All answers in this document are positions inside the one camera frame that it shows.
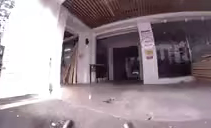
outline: doorway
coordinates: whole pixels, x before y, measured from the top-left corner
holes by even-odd
[[[114,80],[140,80],[138,47],[113,48]]]

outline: ground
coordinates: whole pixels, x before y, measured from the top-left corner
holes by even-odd
[[[211,128],[211,83],[97,84],[64,87],[62,100],[0,110],[0,128]]]

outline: ceiling slat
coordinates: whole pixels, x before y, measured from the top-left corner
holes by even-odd
[[[211,11],[211,0],[66,0],[63,5],[92,28],[151,14]]]

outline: debris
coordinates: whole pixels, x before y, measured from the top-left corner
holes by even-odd
[[[115,98],[110,98],[110,99],[108,99],[108,100],[105,100],[105,101],[103,101],[103,102],[105,102],[105,103],[111,103],[111,102],[113,102],[115,100]]]
[[[51,123],[51,126],[52,126],[52,127],[55,127],[55,126],[56,126],[56,123],[52,122],[52,123]]]
[[[153,113],[151,112],[150,114],[146,114],[148,118],[146,120],[152,120],[153,118]]]
[[[152,119],[152,117],[150,116],[149,118],[147,118],[147,120],[151,120]]]
[[[131,122],[127,122],[124,124],[124,128],[134,128],[134,126]]]
[[[63,128],[72,128],[73,126],[73,121],[72,120],[67,120],[64,125]]]

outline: white column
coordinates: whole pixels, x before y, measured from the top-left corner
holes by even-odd
[[[141,54],[143,60],[144,84],[153,84],[158,81],[158,64],[155,42],[150,23],[138,24]]]
[[[96,38],[91,31],[79,34],[78,42],[78,62],[77,62],[77,82],[89,83],[89,65],[96,62]],[[95,81],[95,74],[92,74],[92,82]]]
[[[58,23],[56,27],[56,33],[54,36],[56,36],[56,40],[52,42],[51,47],[51,69],[50,69],[50,79],[49,84],[52,85],[52,94],[56,97],[61,96],[61,84],[60,84],[60,78],[61,78],[61,56],[62,56],[62,44],[63,44],[63,38],[64,38],[64,32],[66,27],[66,21],[67,21],[67,9],[63,6],[60,8],[60,13],[58,17]]]

